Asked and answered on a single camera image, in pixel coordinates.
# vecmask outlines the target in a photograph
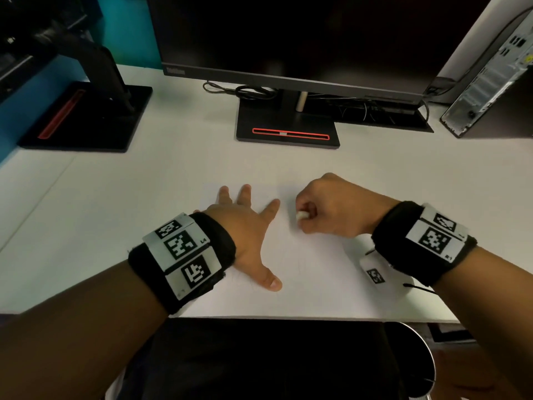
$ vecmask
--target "fingernail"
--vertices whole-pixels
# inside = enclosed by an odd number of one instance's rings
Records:
[[[281,281],[275,277],[272,283],[270,284],[270,290],[278,291],[280,289],[281,289]]]

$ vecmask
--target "forearm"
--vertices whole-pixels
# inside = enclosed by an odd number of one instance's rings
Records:
[[[523,396],[533,398],[533,275],[478,247],[433,288]]]
[[[167,316],[117,264],[0,329],[0,399],[100,398]]]

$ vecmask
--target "white wall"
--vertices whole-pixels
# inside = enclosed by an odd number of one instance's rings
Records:
[[[491,0],[439,73],[458,79],[470,68],[498,32],[519,12],[533,6],[533,0]]]

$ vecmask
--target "person's right arm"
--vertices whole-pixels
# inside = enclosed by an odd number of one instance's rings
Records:
[[[305,233],[373,233],[399,201],[335,174],[312,181],[296,198]],[[433,289],[525,398],[533,398],[533,275],[475,248]]]

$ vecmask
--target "hand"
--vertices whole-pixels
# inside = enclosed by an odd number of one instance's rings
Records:
[[[237,248],[235,268],[249,275],[264,288],[277,292],[281,281],[261,261],[261,246],[267,228],[276,217],[279,199],[274,199],[261,213],[251,209],[252,187],[248,184],[241,189],[237,202],[233,203],[228,187],[220,188],[218,204],[204,211],[230,234]]]
[[[400,201],[327,173],[311,181],[296,197],[296,210],[310,218],[298,222],[304,233],[356,237],[373,233],[383,216]]]

